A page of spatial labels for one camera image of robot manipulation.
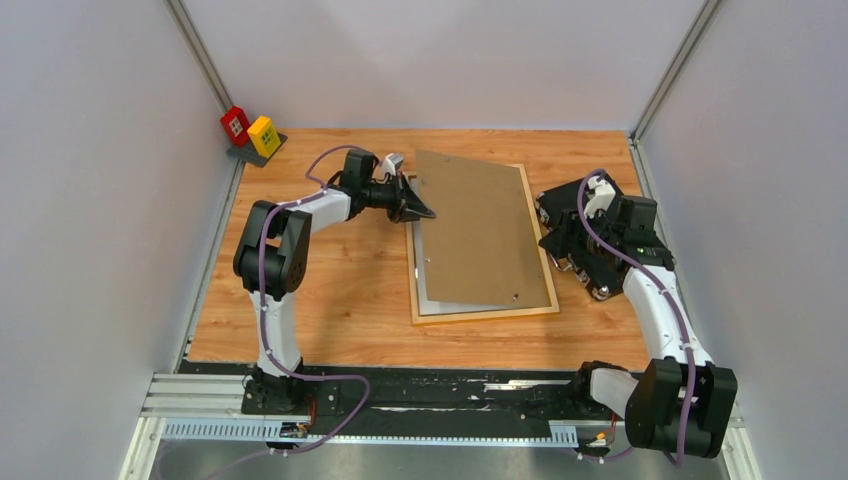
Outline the brown cardboard backing sheet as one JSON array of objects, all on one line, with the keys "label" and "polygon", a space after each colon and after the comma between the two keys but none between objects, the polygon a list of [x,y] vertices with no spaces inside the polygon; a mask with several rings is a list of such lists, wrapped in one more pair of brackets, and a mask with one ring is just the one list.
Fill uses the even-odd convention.
[{"label": "brown cardboard backing sheet", "polygon": [[544,308],[551,305],[521,170],[427,150],[416,153],[429,299]]}]

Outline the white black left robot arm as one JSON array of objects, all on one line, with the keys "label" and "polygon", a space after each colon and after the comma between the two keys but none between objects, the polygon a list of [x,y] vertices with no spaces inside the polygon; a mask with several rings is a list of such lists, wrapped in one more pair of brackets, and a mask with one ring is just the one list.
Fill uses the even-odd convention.
[{"label": "white black left robot arm", "polygon": [[345,162],[316,192],[287,202],[259,200],[250,211],[233,259],[233,271],[256,314],[260,353],[245,387],[243,410],[293,413],[306,400],[306,385],[317,376],[303,372],[297,346],[295,303],[306,270],[311,238],[352,220],[365,209],[386,212],[393,223],[435,218],[412,190],[390,153],[380,159],[353,145],[343,146]]}]

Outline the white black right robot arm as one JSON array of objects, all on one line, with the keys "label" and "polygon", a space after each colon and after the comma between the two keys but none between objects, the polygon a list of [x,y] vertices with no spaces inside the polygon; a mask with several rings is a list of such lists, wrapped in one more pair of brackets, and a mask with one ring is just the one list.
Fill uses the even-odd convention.
[{"label": "white black right robot arm", "polygon": [[536,210],[548,230],[540,246],[566,262],[594,300],[629,301],[650,357],[640,376],[609,362],[583,363],[570,392],[575,411],[589,418],[613,413],[632,447],[674,462],[716,457],[738,381],[704,350],[684,312],[674,256],[654,229],[656,202],[571,184],[563,194],[540,194]]}]

